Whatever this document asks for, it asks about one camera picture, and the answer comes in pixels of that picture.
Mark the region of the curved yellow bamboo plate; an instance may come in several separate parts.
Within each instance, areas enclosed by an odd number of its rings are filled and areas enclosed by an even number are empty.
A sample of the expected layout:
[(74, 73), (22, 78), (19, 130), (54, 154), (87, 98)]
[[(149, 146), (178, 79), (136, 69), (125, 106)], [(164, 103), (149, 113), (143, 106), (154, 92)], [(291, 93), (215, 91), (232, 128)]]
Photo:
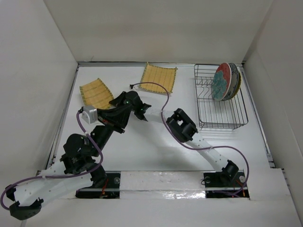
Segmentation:
[(80, 94), (84, 105), (92, 105), (97, 109), (109, 109), (109, 102), (114, 99), (112, 92), (100, 78), (80, 86)]

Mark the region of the square yellow bamboo plate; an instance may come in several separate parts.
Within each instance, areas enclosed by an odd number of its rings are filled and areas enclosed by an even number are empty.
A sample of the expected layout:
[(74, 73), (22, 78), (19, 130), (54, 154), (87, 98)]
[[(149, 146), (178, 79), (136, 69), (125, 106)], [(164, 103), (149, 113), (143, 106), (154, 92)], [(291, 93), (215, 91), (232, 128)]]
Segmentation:
[(168, 93), (171, 94), (173, 92), (177, 70), (177, 67), (164, 68), (146, 63), (139, 88), (159, 94), (165, 94), (166, 89)]

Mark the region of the red and teal floral plate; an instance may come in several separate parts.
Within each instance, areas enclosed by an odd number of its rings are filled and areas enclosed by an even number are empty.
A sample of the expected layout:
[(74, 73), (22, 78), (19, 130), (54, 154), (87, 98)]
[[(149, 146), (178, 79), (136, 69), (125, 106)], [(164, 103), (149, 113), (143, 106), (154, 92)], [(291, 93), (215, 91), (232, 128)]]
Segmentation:
[(231, 79), (232, 73), (229, 64), (226, 62), (220, 64), (214, 74), (211, 84), (211, 91), (214, 100), (223, 100), (230, 88)]

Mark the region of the blue and white floral plate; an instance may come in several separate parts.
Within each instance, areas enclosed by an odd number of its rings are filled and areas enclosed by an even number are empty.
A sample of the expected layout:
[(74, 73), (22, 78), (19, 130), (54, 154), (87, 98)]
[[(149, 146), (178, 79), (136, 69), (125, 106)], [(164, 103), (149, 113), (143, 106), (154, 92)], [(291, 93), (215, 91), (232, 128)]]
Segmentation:
[(226, 96), (223, 98), (223, 101), (227, 101), (234, 98), (240, 85), (240, 75), (237, 66), (234, 63), (229, 63), (229, 66), (231, 68), (231, 73), (232, 73), (231, 83), (229, 90), (226, 93)]

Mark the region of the round yellow woven plate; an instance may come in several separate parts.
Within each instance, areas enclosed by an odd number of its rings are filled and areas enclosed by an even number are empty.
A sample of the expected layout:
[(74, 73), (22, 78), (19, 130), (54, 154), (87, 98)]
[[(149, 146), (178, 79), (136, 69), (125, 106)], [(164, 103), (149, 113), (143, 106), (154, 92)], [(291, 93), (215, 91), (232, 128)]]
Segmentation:
[(240, 71), (238, 71), (238, 76), (239, 76), (239, 78), (238, 78), (238, 84), (237, 84), (236, 89), (235, 89), (235, 91), (234, 91), (234, 93), (232, 95), (232, 98), (234, 98), (237, 95), (237, 93), (238, 93), (238, 91), (239, 91), (239, 89), (241, 87), (242, 75), (241, 75)]

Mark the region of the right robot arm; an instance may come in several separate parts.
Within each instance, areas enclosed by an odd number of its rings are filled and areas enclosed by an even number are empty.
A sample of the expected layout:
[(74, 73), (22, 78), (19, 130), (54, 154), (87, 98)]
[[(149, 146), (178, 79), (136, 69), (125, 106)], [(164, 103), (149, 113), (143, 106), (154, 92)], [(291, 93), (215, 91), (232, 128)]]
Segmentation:
[(153, 108), (141, 101), (135, 91), (122, 92), (117, 98), (109, 102), (114, 107), (131, 104), (134, 115), (144, 121), (161, 122), (181, 145), (187, 145), (196, 150), (216, 171), (215, 176), (220, 187), (227, 187), (236, 180), (239, 168), (232, 161), (222, 156), (215, 148), (199, 134), (196, 124), (178, 108), (175, 111), (164, 111)]

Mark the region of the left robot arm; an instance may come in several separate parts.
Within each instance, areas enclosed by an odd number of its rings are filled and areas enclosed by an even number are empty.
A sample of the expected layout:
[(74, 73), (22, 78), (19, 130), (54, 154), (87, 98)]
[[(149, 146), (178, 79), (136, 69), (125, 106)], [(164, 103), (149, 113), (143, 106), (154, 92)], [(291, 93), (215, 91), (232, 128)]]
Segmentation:
[(37, 215), (43, 206), (72, 191), (102, 187), (107, 174), (102, 166), (102, 149), (113, 132), (124, 133), (132, 105), (113, 109), (82, 107), (76, 114), (82, 134), (72, 134), (63, 146), (64, 154), (37, 176), (7, 186), (1, 199), (13, 201), (7, 210), (18, 220)]

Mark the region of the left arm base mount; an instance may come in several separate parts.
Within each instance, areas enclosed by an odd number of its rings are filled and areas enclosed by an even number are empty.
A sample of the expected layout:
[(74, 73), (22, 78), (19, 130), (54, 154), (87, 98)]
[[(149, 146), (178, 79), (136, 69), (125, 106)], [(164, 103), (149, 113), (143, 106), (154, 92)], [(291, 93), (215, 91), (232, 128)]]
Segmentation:
[(121, 172), (106, 172), (107, 179), (100, 186), (90, 186), (76, 191), (78, 199), (119, 199)]

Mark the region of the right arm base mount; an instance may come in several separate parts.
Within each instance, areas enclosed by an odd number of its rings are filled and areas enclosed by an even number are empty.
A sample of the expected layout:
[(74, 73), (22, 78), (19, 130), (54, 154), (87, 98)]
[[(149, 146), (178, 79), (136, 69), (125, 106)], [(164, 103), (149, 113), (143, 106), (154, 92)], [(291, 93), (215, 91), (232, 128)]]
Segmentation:
[(205, 196), (207, 199), (220, 199), (220, 198), (249, 198), (249, 191), (247, 186), (245, 186), (236, 195), (239, 189), (242, 188), (243, 183), (246, 180), (243, 171), (237, 173), (235, 178), (229, 182), (223, 182), (220, 178), (219, 172), (205, 172), (203, 173), (203, 179), (201, 184), (205, 186)]

